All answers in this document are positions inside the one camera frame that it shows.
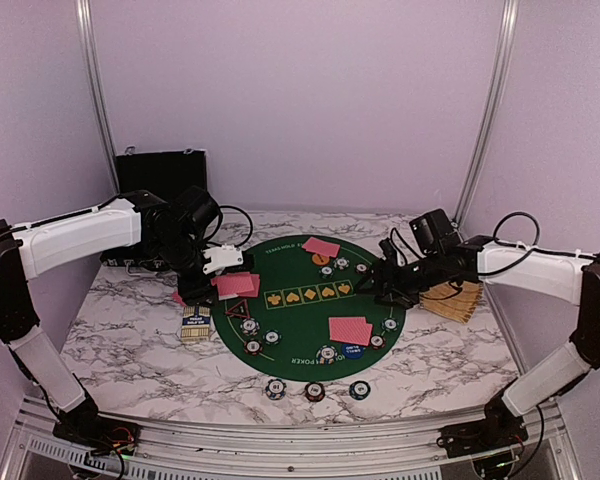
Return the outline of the blue small blind button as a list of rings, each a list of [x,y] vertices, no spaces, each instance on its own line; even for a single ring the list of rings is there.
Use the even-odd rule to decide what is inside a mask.
[[[342,344],[341,354],[350,360],[361,359],[365,353],[366,348],[364,346],[356,344]]]

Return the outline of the dropped red card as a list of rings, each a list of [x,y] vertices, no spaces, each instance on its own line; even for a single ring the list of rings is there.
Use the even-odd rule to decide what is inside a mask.
[[[186,306],[186,303],[182,300],[181,296],[177,293],[174,292],[172,294],[172,298],[174,299],[174,301],[176,301],[179,305],[181,306]]]

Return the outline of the red back card deck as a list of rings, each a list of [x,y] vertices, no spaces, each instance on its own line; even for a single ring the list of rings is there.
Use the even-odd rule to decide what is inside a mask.
[[[211,280],[211,284],[216,288],[219,300],[224,300],[231,295],[230,288],[224,276],[214,277]]]

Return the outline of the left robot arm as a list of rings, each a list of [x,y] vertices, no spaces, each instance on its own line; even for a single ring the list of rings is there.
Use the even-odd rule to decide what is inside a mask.
[[[85,388],[70,371],[41,323],[33,291],[39,278],[116,248],[141,247],[177,276],[187,305],[210,304],[211,255],[206,231],[221,216],[218,203],[193,187],[173,202],[147,190],[100,204],[10,225],[0,220],[0,341],[63,412],[86,445],[105,438]]]

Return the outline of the blue white chip stack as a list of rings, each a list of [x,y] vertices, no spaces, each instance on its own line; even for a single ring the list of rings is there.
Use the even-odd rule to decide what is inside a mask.
[[[266,397],[272,401],[282,399],[286,395],[286,383],[279,379],[270,379],[264,389]]]

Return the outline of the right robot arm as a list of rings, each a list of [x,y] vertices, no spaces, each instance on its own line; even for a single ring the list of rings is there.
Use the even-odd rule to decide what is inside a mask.
[[[513,433],[511,415],[529,412],[600,369],[600,251],[556,251],[475,236],[399,264],[393,247],[382,245],[383,258],[363,275],[356,292],[409,309],[434,286],[480,283],[507,319],[521,320],[513,331],[522,350],[542,349],[535,364],[500,394],[506,411],[494,410],[477,423],[475,438],[482,446],[495,448]]]

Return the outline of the orange big blind button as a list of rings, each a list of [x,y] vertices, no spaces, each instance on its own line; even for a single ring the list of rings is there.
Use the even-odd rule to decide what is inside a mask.
[[[318,266],[326,266],[330,263],[331,258],[329,256],[321,255],[318,253],[314,253],[311,256],[311,261]]]

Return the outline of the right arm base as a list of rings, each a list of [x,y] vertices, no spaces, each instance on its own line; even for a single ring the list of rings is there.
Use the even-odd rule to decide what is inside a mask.
[[[484,406],[482,419],[442,427],[436,443],[449,458],[488,452],[525,442],[529,435],[523,423],[496,396]]]

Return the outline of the brown chip stack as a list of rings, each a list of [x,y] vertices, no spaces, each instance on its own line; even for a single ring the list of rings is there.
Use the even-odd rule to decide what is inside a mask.
[[[308,401],[319,402],[325,397],[325,387],[320,382],[309,382],[305,385],[304,394]]]

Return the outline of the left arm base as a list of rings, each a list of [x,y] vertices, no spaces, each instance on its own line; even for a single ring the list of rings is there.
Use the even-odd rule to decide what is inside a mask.
[[[92,456],[132,454],[140,427],[133,422],[101,416],[91,395],[86,390],[83,393],[85,399],[74,409],[56,410],[53,435],[89,447]]]

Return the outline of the teal chip stack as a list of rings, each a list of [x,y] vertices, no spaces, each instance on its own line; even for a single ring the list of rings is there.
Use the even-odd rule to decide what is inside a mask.
[[[364,380],[356,380],[349,385],[349,395],[352,399],[361,401],[371,393],[371,386]]]

